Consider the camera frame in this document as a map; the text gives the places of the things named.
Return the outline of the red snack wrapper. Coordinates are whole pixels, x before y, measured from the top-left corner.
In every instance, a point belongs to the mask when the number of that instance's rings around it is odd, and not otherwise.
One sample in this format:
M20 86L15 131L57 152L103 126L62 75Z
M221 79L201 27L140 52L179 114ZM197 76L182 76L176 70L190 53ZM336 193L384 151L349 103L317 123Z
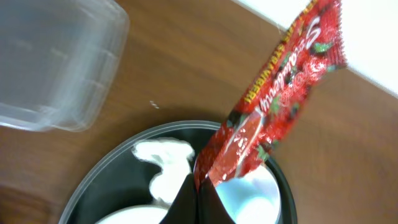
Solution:
M310 1L198 154L196 188L206 181L217 186L263 165L293 126L312 88L345 66L341 1Z

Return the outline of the white bowl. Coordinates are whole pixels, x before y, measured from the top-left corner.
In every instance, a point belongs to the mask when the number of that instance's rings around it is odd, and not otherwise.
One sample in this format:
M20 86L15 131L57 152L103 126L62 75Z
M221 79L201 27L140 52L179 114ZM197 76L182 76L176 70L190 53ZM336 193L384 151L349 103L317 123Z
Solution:
M215 190L234 223L278 223L281 196L270 168L259 166L244 177L219 184Z

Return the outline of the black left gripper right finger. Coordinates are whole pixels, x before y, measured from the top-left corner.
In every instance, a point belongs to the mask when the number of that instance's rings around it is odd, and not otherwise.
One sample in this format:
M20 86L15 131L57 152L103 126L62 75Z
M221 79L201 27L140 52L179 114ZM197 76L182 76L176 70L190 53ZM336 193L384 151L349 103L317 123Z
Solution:
M205 179L198 190L199 224L233 224L210 179Z

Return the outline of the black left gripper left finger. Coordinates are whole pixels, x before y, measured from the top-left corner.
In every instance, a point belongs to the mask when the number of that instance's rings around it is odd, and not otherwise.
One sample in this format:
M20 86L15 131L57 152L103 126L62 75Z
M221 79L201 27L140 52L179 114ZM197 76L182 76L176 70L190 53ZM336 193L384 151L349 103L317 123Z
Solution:
M188 174L160 224L196 224L197 190L193 174Z

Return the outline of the white tissue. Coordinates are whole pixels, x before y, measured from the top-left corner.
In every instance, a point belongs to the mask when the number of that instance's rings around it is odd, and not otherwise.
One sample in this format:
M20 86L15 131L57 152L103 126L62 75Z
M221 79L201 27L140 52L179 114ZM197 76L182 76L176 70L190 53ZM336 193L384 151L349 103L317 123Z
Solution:
M191 144L175 138L141 140L131 149L141 162L160 167L149 182L153 204L169 208L177 197L188 174L192 173L190 162L195 156Z

